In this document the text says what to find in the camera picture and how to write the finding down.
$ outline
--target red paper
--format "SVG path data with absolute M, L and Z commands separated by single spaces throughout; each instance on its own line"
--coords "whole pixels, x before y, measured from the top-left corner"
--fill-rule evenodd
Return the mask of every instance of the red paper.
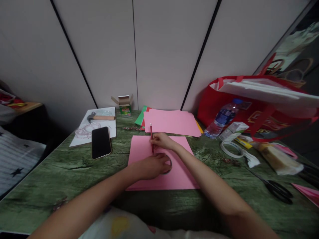
M 201 132 L 192 113 L 186 111 L 163 111 L 150 109 L 144 112 L 145 132 L 165 132 L 200 137 Z
M 310 201 L 313 202 L 317 207 L 319 207 L 319 191 L 300 186 L 298 184 L 292 184 L 298 191 L 304 194 Z
M 146 112 L 148 112 L 150 109 L 151 109 L 150 107 L 147 107 L 146 108 Z M 142 121 L 142 124 L 141 124 L 141 130 L 145 130 L 145 128 L 143 128 L 143 127 L 145 127 L 145 119 L 144 118 L 143 118 L 143 121 Z
M 188 152 L 193 154 L 186 137 L 170 136 L 171 139 L 182 145 Z M 143 160 L 152 155 L 150 136 L 134 135 L 132 137 L 130 156 L 128 165 L 133 162 Z M 172 160 L 172 170 L 165 174 L 159 175 L 152 180 L 141 180 L 128 187 L 127 191 L 141 190 L 177 190 L 177 189 L 198 189 L 195 179 L 190 174 L 181 159 L 171 150 L 162 148 L 154 149 L 154 153 L 166 153 Z

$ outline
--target green table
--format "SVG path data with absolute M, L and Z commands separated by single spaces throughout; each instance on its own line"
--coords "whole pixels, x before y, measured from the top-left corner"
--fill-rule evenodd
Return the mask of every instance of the green table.
M 68 200 L 127 166 L 131 138 L 145 135 L 134 129 L 133 116 L 121 118 L 117 111 L 117 137 L 113 153 L 91 159 L 91 145 L 69 148 L 71 134 L 51 155 L 0 202 L 0 231 L 32 233 L 53 211 L 58 200 Z M 218 140 L 187 138 L 194 155 L 220 175 L 282 238 L 310 238 L 319 225 L 319 209 L 290 183 L 312 187 L 297 176 L 278 176 L 254 149 L 249 152 L 261 164 L 253 169 L 265 179 L 284 185 L 294 196 L 287 205 L 273 197 L 262 181 L 240 165 L 225 162 Z M 214 207 L 200 190 L 123 192 L 112 205 L 138 215 L 147 224 L 167 229 L 211 230 L 223 232 L 223 224 Z

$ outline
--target hand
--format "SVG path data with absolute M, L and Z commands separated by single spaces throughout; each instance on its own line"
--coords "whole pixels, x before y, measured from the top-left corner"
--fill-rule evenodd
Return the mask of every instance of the hand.
M 170 150 L 173 150 L 178 145 L 178 143 L 176 143 L 163 132 L 153 134 L 153 139 L 150 140 L 150 143 Z
M 169 161 L 169 157 L 165 153 L 158 153 L 135 162 L 131 166 L 139 180 L 149 180 L 172 169 L 170 165 L 165 163 L 167 161 Z

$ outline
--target smartphone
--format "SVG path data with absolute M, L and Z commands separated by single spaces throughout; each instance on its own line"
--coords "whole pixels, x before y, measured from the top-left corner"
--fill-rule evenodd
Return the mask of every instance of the smartphone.
M 101 158 L 112 153 L 109 128 L 92 130 L 92 159 Z

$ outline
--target small cardboard box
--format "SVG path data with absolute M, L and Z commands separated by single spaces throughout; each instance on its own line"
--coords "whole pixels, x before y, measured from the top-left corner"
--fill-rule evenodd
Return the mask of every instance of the small cardboard box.
M 233 122 L 219 135 L 222 141 L 232 141 L 241 135 L 249 126 L 243 122 Z
M 131 117 L 132 110 L 131 104 L 133 102 L 133 94 L 125 95 L 125 96 L 118 96 L 119 100 L 116 100 L 113 96 L 111 99 L 120 107 L 120 112 L 122 118 Z

